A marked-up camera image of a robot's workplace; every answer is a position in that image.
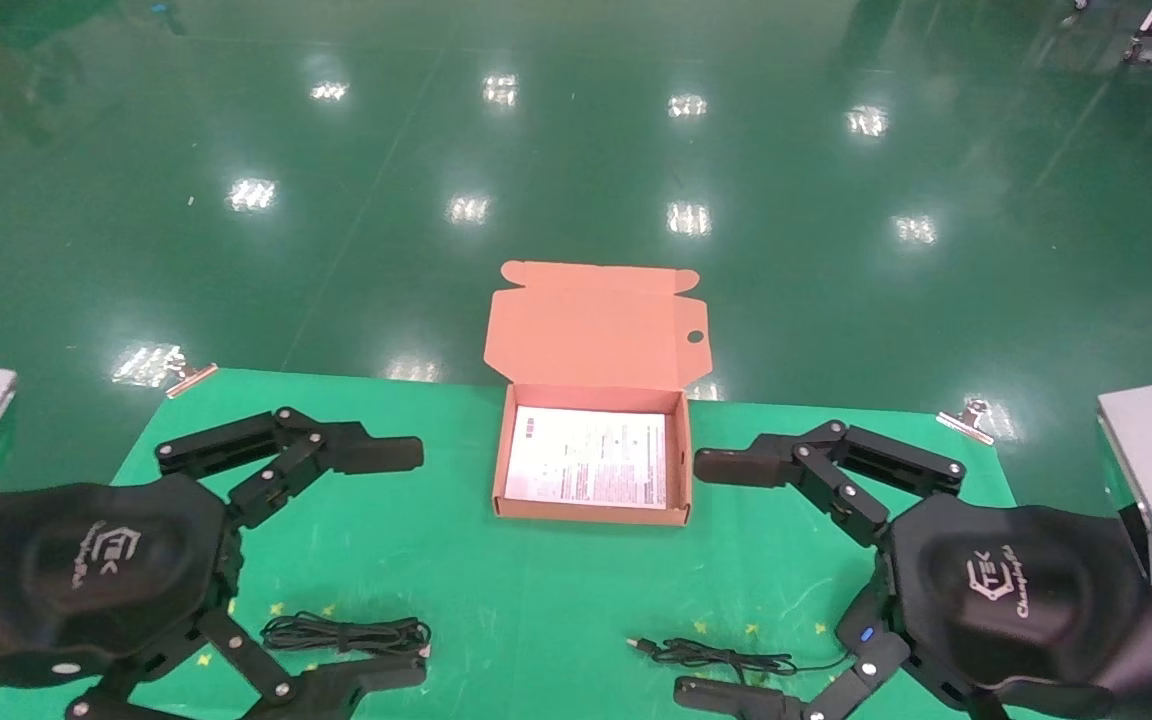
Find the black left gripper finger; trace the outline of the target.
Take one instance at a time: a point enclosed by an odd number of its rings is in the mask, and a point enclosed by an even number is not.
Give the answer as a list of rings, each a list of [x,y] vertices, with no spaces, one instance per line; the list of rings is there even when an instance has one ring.
[[[291,676],[227,612],[207,612],[195,628],[259,694],[243,719],[351,719],[367,694],[419,685],[429,676],[420,655],[328,664]],[[68,719],[180,719],[134,705],[131,694],[143,679],[141,667],[106,670],[99,683],[69,703]]]
[[[424,464],[420,438],[378,438],[358,420],[314,420],[293,407],[169,439],[156,448],[162,475],[202,480],[262,462],[230,488],[227,515],[233,524],[257,528],[321,475],[393,473]]]

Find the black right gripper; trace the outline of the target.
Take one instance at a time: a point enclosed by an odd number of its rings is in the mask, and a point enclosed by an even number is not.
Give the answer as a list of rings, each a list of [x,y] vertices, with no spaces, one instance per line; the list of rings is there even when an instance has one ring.
[[[850,719],[901,673],[967,714],[1152,719],[1152,584],[1119,520],[1041,506],[927,498],[882,538],[882,615],[904,638],[846,638],[838,670],[804,700],[755,674],[795,676],[788,653],[675,639],[677,705],[732,719]]]

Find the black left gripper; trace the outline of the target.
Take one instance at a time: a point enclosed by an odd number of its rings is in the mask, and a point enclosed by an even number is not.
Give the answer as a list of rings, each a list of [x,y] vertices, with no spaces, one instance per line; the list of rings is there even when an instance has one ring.
[[[162,662],[241,564],[227,506],[184,477],[0,493],[0,688]]]

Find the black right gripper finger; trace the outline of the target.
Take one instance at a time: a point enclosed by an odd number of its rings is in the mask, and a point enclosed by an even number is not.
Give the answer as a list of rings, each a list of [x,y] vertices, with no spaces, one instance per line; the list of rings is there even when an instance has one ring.
[[[890,511],[854,475],[914,497],[956,497],[967,468],[846,420],[824,420],[799,435],[760,433],[741,450],[700,448],[694,475],[719,486],[796,488],[852,541],[877,546],[890,525]]]

